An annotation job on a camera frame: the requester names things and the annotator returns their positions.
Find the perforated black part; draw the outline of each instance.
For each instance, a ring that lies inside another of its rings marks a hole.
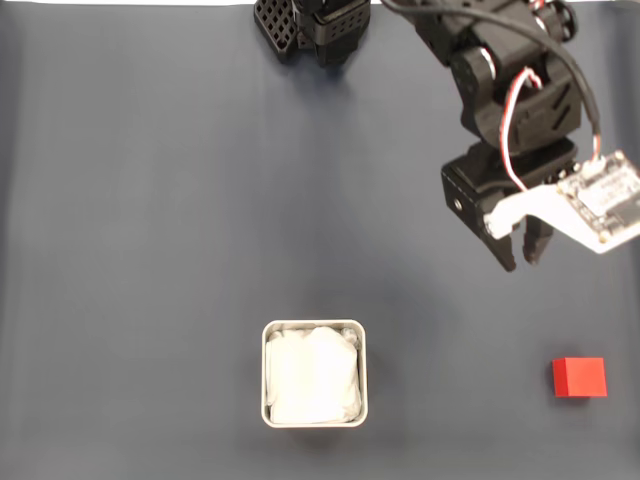
[[[280,60],[286,60],[298,46],[291,2],[258,0],[253,8],[253,18]]]
[[[328,45],[366,26],[370,16],[370,1],[355,1],[329,15],[305,18],[304,31],[316,45]]]

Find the white tissue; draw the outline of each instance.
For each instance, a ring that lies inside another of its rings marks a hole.
[[[329,327],[275,332],[266,347],[267,404],[274,423],[344,423],[362,408],[358,337]]]

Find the metal container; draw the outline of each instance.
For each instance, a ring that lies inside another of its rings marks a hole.
[[[360,340],[358,349],[358,379],[360,381],[360,396],[362,399],[362,409],[360,415],[354,420],[346,423],[273,423],[269,417],[269,406],[267,405],[267,366],[266,366],[266,346],[269,336],[273,332],[281,330],[304,330],[316,327],[331,327],[336,330],[352,328]],[[261,413],[264,423],[272,428],[352,428],[362,425],[369,413],[369,402],[367,400],[367,342],[364,328],[355,320],[275,320],[269,323],[262,331],[262,395]]]

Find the screw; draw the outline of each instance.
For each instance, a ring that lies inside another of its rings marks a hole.
[[[607,230],[600,232],[598,240],[600,240],[600,243],[607,243],[609,240],[611,240],[611,233],[609,233],[609,231]]]

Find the red cube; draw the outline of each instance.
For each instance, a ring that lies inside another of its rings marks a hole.
[[[603,358],[556,358],[553,361],[556,397],[606,397]]]

